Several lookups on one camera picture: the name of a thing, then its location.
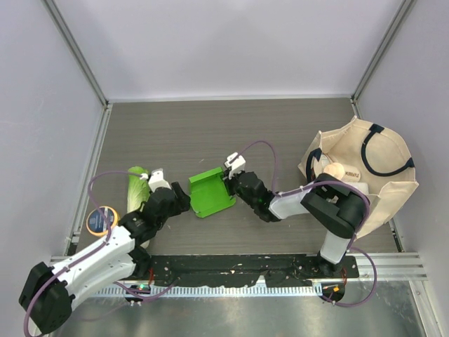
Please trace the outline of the green paper box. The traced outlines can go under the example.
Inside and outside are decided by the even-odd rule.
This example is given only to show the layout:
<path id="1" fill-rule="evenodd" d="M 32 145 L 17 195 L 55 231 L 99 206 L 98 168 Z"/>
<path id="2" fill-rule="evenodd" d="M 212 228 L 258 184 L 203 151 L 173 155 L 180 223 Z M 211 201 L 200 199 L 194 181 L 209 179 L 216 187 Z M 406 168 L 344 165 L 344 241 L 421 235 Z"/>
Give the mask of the green paper box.
<path id="1" fill-rule="evenodd" d="M 235 205 L 236 198 L 229 195 L 223 178 L 221 167 L 189 178 L 190 205 L 197 217 L 206 218 Z"/>

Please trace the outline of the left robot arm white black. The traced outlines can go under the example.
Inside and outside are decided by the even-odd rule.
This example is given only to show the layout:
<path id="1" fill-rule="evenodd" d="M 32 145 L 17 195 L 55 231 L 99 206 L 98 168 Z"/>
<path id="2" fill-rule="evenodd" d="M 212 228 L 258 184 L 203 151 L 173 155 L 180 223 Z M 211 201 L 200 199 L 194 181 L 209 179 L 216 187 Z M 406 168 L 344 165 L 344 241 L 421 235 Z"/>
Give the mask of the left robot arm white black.
<path id="1" fill-rule="evenodd" d="M 107 233 L 72 257 L 52 266 L 36 264 L 19 297 L 23 331 L 34 324 L 41 335 L 59 329 L 91 294 L 120 279 L 144 279 L 151 256 L 143 248 L 173 216 L 188 211 L 190 198 L 179 183 L 163 183 L 140 210 L 127 213 Z"/>

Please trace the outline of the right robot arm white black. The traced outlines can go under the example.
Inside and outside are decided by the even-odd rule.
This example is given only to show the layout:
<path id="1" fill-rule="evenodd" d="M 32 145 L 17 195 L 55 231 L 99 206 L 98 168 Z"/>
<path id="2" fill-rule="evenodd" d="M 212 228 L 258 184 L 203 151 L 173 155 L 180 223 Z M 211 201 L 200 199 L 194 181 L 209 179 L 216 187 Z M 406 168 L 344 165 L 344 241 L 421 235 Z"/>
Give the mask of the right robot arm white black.
<path id="1" fill-rule="evenodd" d="M 244 201 L 264 222 L 311 214 L 326 229 L 317 255 L 317 269 L 324 277 L 342 270 L 342 259 L 370 213 L 368 197 L 356 187 L 322 173 L 304 187 L 272 192 L 253 172 L 225 173 L 224 185 L 231 196 Z"/>

